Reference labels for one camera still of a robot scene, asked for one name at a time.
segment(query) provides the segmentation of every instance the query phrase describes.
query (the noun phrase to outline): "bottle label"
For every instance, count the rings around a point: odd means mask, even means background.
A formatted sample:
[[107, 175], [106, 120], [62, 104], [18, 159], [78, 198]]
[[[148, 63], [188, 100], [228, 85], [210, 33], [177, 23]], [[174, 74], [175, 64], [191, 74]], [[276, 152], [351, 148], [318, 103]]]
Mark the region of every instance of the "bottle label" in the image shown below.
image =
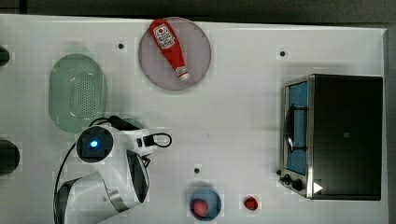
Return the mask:
[[155, 38], [160, 44], [161, 48], [169, 49], [175, 44], [175, 37], [169, 31], [165, 24], [161, 24], [154, 28]]

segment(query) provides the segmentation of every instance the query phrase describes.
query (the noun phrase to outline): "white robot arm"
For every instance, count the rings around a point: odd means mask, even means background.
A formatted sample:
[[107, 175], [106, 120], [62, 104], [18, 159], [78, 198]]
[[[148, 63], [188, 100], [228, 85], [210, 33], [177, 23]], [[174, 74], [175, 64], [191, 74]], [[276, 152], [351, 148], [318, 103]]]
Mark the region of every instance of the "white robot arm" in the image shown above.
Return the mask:
[[85, 130], [76, 142], [76, 150], [95, 172], [67, 181], [58, 190], [58, 224], [98, 223], [145, 201], [149, 191], [146, 156], [156, 146], [147, 129], [121, 131], [97, 125]]

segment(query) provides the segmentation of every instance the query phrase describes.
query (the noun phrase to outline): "green oval dish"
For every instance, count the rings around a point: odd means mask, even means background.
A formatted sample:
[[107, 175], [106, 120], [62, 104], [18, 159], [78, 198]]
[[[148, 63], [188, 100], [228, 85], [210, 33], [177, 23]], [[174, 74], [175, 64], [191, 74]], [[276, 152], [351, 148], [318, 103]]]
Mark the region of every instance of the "green oval dish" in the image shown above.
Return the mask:
[[106, 77], [100, 66], [83, 54], [59, 60], [49, 77], [49, 115], [68, 133], [81, 133], [106, 110]]

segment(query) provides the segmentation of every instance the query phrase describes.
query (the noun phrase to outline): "white table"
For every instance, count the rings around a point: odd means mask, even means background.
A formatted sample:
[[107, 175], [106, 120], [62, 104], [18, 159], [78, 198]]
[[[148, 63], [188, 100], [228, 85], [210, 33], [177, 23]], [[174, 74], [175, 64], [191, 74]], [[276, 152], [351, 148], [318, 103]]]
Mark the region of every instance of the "white table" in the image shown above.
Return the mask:
[[[139, 67], [149, 23], [0, 16], [0, 45], [13, 57], [0, 68], [0, 134], [22, 158], [0, 179], [1, 223], [52, 223], [54, 177], [75, 136], [50, 119], [49, 76], [74, 45], [86, 46], [106, 73], [109, 113], [163, 127], [174, 138], [150, 156], [148, 201], [106, 223], [193, 223], [186, 204], [200, 181], [223, 197], [217, 223], [388, 223], [385, 147], [380, 202], [307, 201], [275, 174], [281, 85], [312, 73], [383, 76], [384, 30], [197, 22], [211, 43], [211, 66], [199, 85], [173, 92], [150, 83]], [[70, 162], [62, 181], [76, 174]], [[198, 175], [195, 166], [202, 167]], [[240, 207], [247, 194], [262, 200], [255, 213]]]

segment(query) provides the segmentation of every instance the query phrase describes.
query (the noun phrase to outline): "black cable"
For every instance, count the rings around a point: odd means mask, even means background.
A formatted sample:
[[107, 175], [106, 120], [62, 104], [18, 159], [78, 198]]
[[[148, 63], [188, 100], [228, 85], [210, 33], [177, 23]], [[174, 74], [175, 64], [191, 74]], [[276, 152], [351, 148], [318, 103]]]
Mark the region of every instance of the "black cable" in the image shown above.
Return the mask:
[[90, 126], [88, 126], [88, 127], [91, 127], [96, 121], [98, 121], [98, 120], [108, 120], [107, 118], [99, 118], [99, 119], [94, 119], [93, 121], [91, 121], [91, 123], [90, 123]]
[[154, 136], [160, 136], [160, 135], [164, 135], [164, 136], [167, 136], [168, 138], [169, 138], [169, 144], [168, 145], [165, 145], [165, 146], [162, 146], [162, 145], [159, 145], [158, 143], [156, 143], [155, 141], [153, 141], [153, 143], [152, 144], [154, 144], [155, 146], [157, 146], [157, 147], [169, 147], [171, 144], [172, 144], [172, 137], [171, 137], [171, 135], [169, 135], [169, 134], [167, 134], [167, 133], [154, 133], [154, 134], [152, 134], [151, 136], [154, 138]]
[[61, 168], [59, 168], [58, 174], [56, 176], [55, 189], [53, 190], [53, 219], [54, 219], [55, 223], [58, 223], [58, 221], [56, 220], [57, 215], [56, 215], [56, 209], [55, 209], [55, 196], [56, 196], [56, 191], [58, 189], [59, 178], [61, 177], [61, 172], [62, 172], [62, 169], [64, 168], [64, 163], [66, 162], [67, 157], [69, 157], [69, 155], [72, 152], [75, 145], [76, 145], [76, 142], [67, 151], [66, 156], [64, 157], [64, 161], [61, 164]]
[[105, 121], [102, 121], [102, 122], [99, 122], [99, 123], [97, 123], [97, 124], [95, 124], [95, 125], [101, 125], [101, 124], [104, 124], [104, 123], [109, 123], [110, 121], [108, 121], [108, 120], [105, 120]]

